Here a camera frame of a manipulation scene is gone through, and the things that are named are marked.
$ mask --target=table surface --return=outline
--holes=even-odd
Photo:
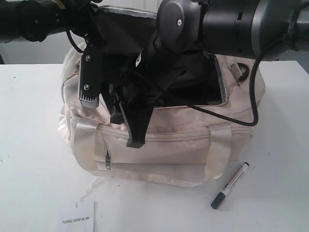
[[[62,65],[1,65],[0,231],[52,232],[63,204],[94,177],[57,134]],[[309,75],[294,61],[265,62],[267,93],[255,137],[218,180],[178,188],[104,180],[96,231],[307,232]],[[243,162],[250,169],[219,210],[210,203]]]

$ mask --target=paper card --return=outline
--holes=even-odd
[[[60,211],[56,232],[94,232],[94,213],[94,202],[66,205]]]

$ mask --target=white wall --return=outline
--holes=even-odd
[[[104,0],[100,5],[113,5],[157,11],[162,0]],[[83,40],[74,36],[76,43]],[[0,44],[0,54],[6,64],[62,63],[71,44],[65,33],[49,36],[42,43],[13,42]]]

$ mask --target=zipper pull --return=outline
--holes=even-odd
[[[106,166],[107,170],[111,170],[111,155],[110,155],[109,151],[106,152],[105,166]]]

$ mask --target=bag strap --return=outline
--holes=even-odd
[[[77,123],[71,142],[71,146],[78,164],[83,169],[96,176],[147,181],[180,187],[195,187],[205,183],[206,181],[219,178],[225,170],[231,153],[231,128],[230,126],[218,125],[210,127],[211,145],[206,160],[205,180],[203,181],[189,182],[168,175],[152,173],[99,170],[94,161],[95,141],[98,125],[99,123],[95,121],[81,118]]]

